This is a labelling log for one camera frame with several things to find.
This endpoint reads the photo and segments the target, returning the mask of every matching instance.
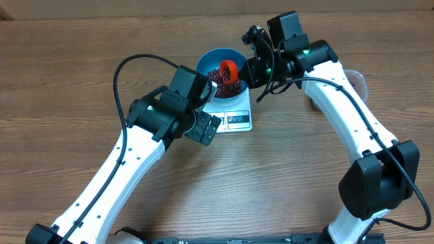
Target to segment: white scale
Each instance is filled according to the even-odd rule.
[[[233,98],[212,98],[203,111],[222,119],[217,133],[252,130],[252,110],[250,109],[249,88],[244,81],[241,92]]]

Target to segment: blue bowl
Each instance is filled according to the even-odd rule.
[[[238,70],[241,70],[247,58],[239,51],[233,50],[231,48],[213,49],[199,59],[196,65],[196,71],[202,75],[207,75],[211,70],[220,68],[220,63],[223,60],[232,60],[237,65]],[[247,84],[244,81],[241,81],[241,91],[239,93],[243,93],[246,89]],[[233,98],[213,98],[213,100],[224,100],[228,102],[229,100],[236,99],[238,96],[239,94]]]

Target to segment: clear plastic cup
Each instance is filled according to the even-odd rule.
[[[354,84],[355,91],[357,92],[361,100],[363,102],[366,102],[369,93],[368,93],[368,87],[366,86],[365,77],[363,77],[363,75],[356,70],[344,70],[344,73],[345,76],[347,76],[347,79]],[[312,104],[316,109],[320,110],[318,105],[316,105],[314,101],[312,101]]]

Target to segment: wooden table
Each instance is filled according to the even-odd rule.
[[[23,243],[79,196],[121,130],[115,69],[138,53],[194,68],[210,49],[252,56],[239,36],[275,14],[0,22],[0,243]],[[417,185],[434,209],[434,12],[300,14],[310,40],[325,39],[345,68],[362,72],[376,117],[420,149]],[[122,70],[126,110],[168,84],[175,70],[135,60]],[[211,146],[183,138],[139,183],[112,231],[156,236],[246,237],[320,232],[342,207],[346,152],[321,112],[295,87],[254,101],[249,133],[217,135]],[[421,225],[416,197],[389,217]],[[432,243],[434,230],[382,224],[389,243]]]

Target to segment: orange ring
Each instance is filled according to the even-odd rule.
[[[220,76],[223,77],[223,69],[229,68],[229,80],[223,81],[225,85],[230,85],[238,79],[238,68],[234,61],[232,60],[223,60],[220,63]]]

